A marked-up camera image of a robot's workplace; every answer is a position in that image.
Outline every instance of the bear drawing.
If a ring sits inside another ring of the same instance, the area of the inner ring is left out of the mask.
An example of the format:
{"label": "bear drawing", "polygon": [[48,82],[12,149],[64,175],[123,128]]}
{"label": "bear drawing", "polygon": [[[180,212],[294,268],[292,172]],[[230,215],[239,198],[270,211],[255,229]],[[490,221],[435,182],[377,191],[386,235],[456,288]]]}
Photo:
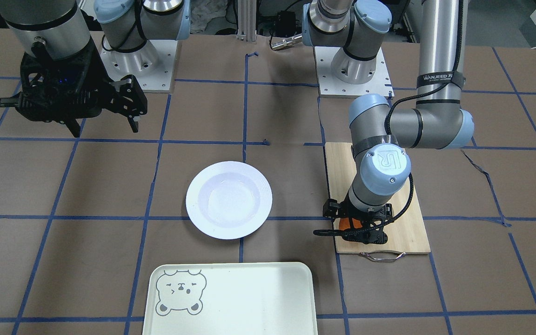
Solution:
{"label": "bear drawing", "polygon": [[202,311],[202,292],[206,288],[206,277],[202,271],[191,273],[187,271],[175,271],[172,274],[163,271],[158,277],[156,289],[158,303],[156,312],[160,316],[166,316],[171,310],[187,310],[191,315]]}

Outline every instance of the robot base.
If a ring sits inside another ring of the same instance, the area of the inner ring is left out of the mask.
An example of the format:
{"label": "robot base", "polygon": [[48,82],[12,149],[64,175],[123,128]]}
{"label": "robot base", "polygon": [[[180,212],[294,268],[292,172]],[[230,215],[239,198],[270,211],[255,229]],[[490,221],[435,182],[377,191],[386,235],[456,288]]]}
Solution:
{"label": "robot base", "polygon": [[[178,42],[176,40],[151,40],[150,42],[156,49],[156,55],[147,54],[149,50],[144,47],[130,54],[103,50],[100,53],[100,58],[111,79],[119,80],[126,74],[134,74],[144,92],[170,93],[173,90]],[[134,62],[145,59],[153,59],[155,64],[151,63],[150,67],[145,68],[141,68],[138,64],[140,68],[131,72],[127,70],[128,68],[136,68]]]}
{"label": "robot base", "polygon": [[314,47],[315,69],[317,70],[317,80],[320,85],[320,96],[356,98],[367,93],[375,93],[384,97],[394,96],[382,49],[378,51],[376,72],[374,72],[370,81],[357,85],[343,82],[332,72],[332,60],[339,49],[340,47]]}

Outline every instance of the white tray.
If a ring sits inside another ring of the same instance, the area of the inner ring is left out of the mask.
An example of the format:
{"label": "white tray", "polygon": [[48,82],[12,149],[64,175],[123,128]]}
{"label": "white tray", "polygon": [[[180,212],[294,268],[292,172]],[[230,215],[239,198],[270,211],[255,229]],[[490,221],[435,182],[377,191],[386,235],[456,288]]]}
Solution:
{"label": "white tray", "polygon": [[317,334],[305,264],[161,265],[150,276],[143,335],[262,334]]}

